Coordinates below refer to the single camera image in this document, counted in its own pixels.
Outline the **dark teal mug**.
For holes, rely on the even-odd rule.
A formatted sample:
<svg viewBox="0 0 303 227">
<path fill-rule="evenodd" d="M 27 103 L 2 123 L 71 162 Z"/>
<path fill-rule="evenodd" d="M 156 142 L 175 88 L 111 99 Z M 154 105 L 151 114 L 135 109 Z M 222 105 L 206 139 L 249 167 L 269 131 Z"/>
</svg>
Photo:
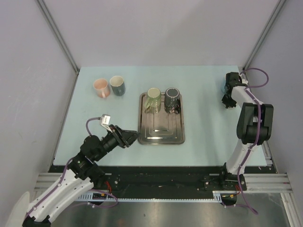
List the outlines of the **dark teal mug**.
<svg viewBox="0 0 303 227">
<path fill-rule="evenodd" d="M 113 76 L 110 79 L 111 88 L 116 96 L 122 96 L 125 93 L 125 82 L 121 76 Z"/>
</svg>

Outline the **black mug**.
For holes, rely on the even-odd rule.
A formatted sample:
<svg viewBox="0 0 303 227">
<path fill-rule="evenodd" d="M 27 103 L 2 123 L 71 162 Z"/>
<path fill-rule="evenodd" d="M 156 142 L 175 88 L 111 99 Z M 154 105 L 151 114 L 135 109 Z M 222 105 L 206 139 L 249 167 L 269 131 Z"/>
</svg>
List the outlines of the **black mug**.
<svg viewBox="0 0 303 227">
<path fill-rule="evenodd" d="M 169 113 L 179 114 L 180 112 L 180 92 L 174 87 L 165 91 L 164 105 Z"/>
</svg>

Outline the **pink mug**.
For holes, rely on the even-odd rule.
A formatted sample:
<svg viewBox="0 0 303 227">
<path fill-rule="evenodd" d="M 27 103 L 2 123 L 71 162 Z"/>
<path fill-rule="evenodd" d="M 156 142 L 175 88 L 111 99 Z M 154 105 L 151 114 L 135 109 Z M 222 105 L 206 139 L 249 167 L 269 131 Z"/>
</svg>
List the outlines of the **pink mug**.
<svg viewBox="0 0 303 227">
<path fill-rule="evenodd" d="M 110 87 L 106 79 L 97 79 L 93 87 L 100 98 L 106 98 L 110 95 Z"/>
</svg>

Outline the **light blue mug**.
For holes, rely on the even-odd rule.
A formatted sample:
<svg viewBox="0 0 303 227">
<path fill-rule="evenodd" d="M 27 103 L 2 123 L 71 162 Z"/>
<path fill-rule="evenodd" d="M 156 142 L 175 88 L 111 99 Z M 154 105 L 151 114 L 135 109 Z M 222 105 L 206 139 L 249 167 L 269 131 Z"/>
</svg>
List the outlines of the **light blue mug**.
<svg viewBox="0 0 303 227">
<path fill-rule="evenodd" d="M 221 84 L 221 92 L 224 94 L 225 93 L 225 80 L 222 81 L 222 84 Z"/>
</svg>

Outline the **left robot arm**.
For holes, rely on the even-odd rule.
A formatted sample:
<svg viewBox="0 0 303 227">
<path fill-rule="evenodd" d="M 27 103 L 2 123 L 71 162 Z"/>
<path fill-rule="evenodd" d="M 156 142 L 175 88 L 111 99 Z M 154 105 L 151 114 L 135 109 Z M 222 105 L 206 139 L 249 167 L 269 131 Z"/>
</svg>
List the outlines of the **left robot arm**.
<svg viewBox="0 0 303 227">
<path fill-rule="evenodd" d="M 138 137 L 137 131 L 122 130 L 112 124 L 105 137 L 86 137 L 79 153 L 67 162 L 61 176 L 30 203 L 22 226 L 49 227 L 80 195 L 92 188 L 101 188 L 105 172 L 97 162 L 117 146 L 130 147 Z"/>
</svg>

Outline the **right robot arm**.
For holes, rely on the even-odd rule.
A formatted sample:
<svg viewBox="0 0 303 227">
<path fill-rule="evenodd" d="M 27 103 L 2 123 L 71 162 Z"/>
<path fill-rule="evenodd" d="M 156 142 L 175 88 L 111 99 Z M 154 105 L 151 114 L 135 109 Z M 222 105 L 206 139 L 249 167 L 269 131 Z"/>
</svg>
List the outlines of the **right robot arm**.
<svg viewBox="0 0 303 227">
<path fill-rule="evenodd" d="M 248 82 L 239 73 L 225 76 L 222 103 L 228 108 L 239 106 L 241 113 L 236 127 L 238 138 L 230 159 L 223 165 L 218 184 L 224 190 L 242 186 L 246 163 L 254 148 L 271 137 L 274 107 L 258 100 L 251 92 Z"/>
</svg>

